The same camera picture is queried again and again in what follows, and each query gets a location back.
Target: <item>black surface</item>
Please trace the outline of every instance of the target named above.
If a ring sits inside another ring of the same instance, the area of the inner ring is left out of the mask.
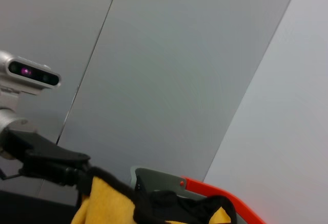
[[[0,191],[0,223],[71,223],[76,207]]]

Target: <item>gray plastic part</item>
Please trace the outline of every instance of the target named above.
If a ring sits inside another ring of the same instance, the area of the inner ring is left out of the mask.
[[[133,189],[135,188],[135,184],[137,182],[137,176],[140,176],[142,179],[142,183],[148,193],[153,191],[169,190],[174,191],[181,197],[186,197],[193,200],[205,198],[200,194],[186,190],[187,181],[182,177],[140,166],[131,167],[131,187]],[[247,224],[247,222],[238,213],[237,223]]]

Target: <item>orange plastic frame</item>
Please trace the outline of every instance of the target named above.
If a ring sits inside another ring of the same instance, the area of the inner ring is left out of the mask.
[[[184,177],[187,180],[186,190],[209,197],[221,195],[227,197],[234,205],[236,212],[249,224],[265,224],[265,222],[253,212],[246,204],[233,194],[205,184],[203,182]]]

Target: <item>yellow cloth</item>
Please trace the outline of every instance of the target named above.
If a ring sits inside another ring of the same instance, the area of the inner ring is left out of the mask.
[[[134,209],[135,205],[129,198],[102,179],[94,177],[90,197],[84,197],[72,224],[136,224],[133,220]],[[177,221],[167,223],[181,224]],[[231,223],[223,208],[220,208],[209,222],[218,223]]]

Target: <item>camera lens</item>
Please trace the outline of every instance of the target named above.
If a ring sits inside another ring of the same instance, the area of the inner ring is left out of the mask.
[[[59,83],[59,77],[57,75],[30,67],[19,62],[11,62],[8,69],[13,74],[17,74],[52,86],[56,86]]]

